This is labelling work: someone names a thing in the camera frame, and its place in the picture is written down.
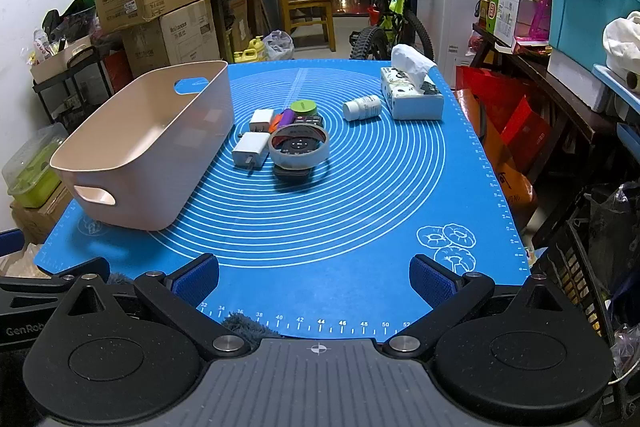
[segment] red gift bag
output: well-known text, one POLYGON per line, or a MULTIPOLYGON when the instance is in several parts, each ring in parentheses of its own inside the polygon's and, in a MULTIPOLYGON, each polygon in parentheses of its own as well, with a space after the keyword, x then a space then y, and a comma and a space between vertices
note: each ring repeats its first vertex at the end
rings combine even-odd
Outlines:
POLYGON ((529 170, 550 132, 551 126, 532 110, 527 97, 523 96, 500 133, 503 142, 511 151, 518 171, 529 170))
POLYGON ((502 132, 522 97, 531 87, 519 78, 491 70, 458 66, 456 90, 470 89, 486 108, 486 115, 498 132, 502 132))

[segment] tissue box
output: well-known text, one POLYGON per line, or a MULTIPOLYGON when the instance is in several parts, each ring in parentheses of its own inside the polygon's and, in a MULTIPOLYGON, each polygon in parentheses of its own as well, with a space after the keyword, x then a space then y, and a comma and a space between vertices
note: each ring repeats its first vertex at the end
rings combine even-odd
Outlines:
POLYGON ((394 120, 441 120, 444 96, 425 75, 420 89, 404 71, 382 68, 382 94, 394 120))

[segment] white phone charger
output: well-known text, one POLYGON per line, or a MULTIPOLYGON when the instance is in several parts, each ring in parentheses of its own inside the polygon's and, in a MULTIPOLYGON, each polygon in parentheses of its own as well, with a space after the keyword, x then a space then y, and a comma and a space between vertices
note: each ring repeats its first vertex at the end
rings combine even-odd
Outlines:
POLYGON ((269 155, 268 132, 246 132, 231 151, 231 158, 236 167, 242 169, 259 169, 269 155))

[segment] basket handle hole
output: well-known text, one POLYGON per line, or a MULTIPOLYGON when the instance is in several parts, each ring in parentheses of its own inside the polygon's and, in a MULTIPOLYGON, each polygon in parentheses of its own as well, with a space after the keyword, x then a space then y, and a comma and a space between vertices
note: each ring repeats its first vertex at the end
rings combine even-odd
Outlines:
POLYGON ((88 203, 108 204, 109 206, 116 204, 116 199, 103 188, 80 187, 79 185, 74 185, 74 188, 78 196, 88 203))
POLYGON ((209 81, 203 76, 195 78, 183 78, 174 84, 177 94, 198 94, 209 85, 209 81))

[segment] white concentric circle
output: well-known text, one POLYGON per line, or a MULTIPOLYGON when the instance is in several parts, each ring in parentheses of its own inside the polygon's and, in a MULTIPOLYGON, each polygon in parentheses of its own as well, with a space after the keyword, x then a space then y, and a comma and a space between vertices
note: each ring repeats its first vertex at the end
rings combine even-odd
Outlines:
POLYGON ((435 188, 446 150, 438 122, 394 121, 385 104, 379 119, 342 119, 343 102, 379 92, 378 78, 319 68, 232 81, 235 131, 175 223, 151 236, 185 257, 207 252, 222 266, 272 268, 329 259, 395 229, 435 188), (270 158, 260 171, 235 168, 231 151, 254 110, 300 98, 318 104, 329 161, 298 186, 278 181, 270 158))

